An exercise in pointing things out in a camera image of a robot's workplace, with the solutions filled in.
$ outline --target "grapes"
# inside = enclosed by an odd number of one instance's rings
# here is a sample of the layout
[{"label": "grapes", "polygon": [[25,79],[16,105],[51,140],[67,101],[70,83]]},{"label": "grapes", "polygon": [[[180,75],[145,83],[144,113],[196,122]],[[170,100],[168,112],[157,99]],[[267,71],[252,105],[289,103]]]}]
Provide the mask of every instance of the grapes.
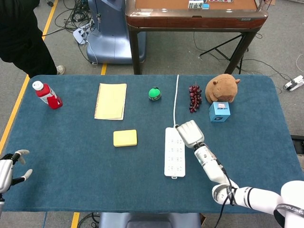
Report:
[{"label": "grapes", "polygon": [[195,83],[195,85],[189,86],[189,93],[190,93],[190,104],[189,110],[190,113],[195,113],[200,108],[200,104],[202,103],[201,92],[199,85]]}]

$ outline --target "power strip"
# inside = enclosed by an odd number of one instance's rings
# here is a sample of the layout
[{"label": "power strip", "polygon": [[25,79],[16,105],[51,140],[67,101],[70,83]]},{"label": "power strip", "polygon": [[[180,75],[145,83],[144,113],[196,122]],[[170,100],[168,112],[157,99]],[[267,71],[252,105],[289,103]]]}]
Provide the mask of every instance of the power strip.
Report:
[{"label": "power strip", "polygon": [[89,29],[91,23],[85,24],[73,32],[73,36],[78,44],[85,44],[87,36],[89,35]]},{"label": "power strip", "polygon": [[164,174],[176,179],[186,175],[185,143],[173,127],[166,128]]}]

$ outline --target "white robotic arm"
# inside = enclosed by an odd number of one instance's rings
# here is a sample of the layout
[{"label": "white robotic arm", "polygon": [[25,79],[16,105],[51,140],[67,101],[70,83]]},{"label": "white robotic arm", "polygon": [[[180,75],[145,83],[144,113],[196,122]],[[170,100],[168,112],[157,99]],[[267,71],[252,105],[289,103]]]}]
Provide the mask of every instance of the white robotic arm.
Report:
[{"label": "white robotic arm", "polygon": [[204,135],[194,120],[176,126],[185,145],[194,149],[194,155],[213,182],[212,197],[218,204],[240,205],[275,216],[285,228],[304,227],[304,181],[290,181],[283,185],[281,196],[275,192],[252,187],[238,188],[229,179],[226,170],[204,143]]},{"label": "white robotic arm", "polygon": [[22,157],[23,154],[28,154],[28,150],[18,150],[14,154],[5,154],[0,159],[0,217],[4,207],[4,198],[2,195],[7,192],[11,186],[26,181],[33,170],[28,170],[23,176],[13,179],[13,169],[17,161],[21,164],[25,164],[25,160]]}]

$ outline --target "brown plush toy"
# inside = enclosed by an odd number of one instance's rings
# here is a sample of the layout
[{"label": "brown plush toy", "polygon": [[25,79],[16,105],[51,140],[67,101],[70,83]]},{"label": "brown plush toy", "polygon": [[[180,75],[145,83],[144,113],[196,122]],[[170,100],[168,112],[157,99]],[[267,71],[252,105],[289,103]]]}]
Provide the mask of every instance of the brown plush toy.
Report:
[{"label": "brown plush toy", "polygon": [[205,96],[211,104],[214,101],[233,102],[238,93],[237,84],[240,79],[235,79],[232,75],[222,74],[210,80],[206,86]]}]

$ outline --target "wooden table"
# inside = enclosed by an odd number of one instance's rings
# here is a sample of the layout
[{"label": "wooden table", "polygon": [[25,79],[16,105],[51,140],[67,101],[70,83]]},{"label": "wooden table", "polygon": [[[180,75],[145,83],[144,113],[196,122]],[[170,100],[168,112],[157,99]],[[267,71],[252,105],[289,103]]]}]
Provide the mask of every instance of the wooden table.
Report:
[{"label": "wooden table", "polygon": [[225,73],[238,65],[268,13],[255,0],[232,3],[208,2],[209,9],[188,9],[188,0],[126,0],[134,74],[140,74],[137,34],[141,31],[240,32],[239,41]]}]

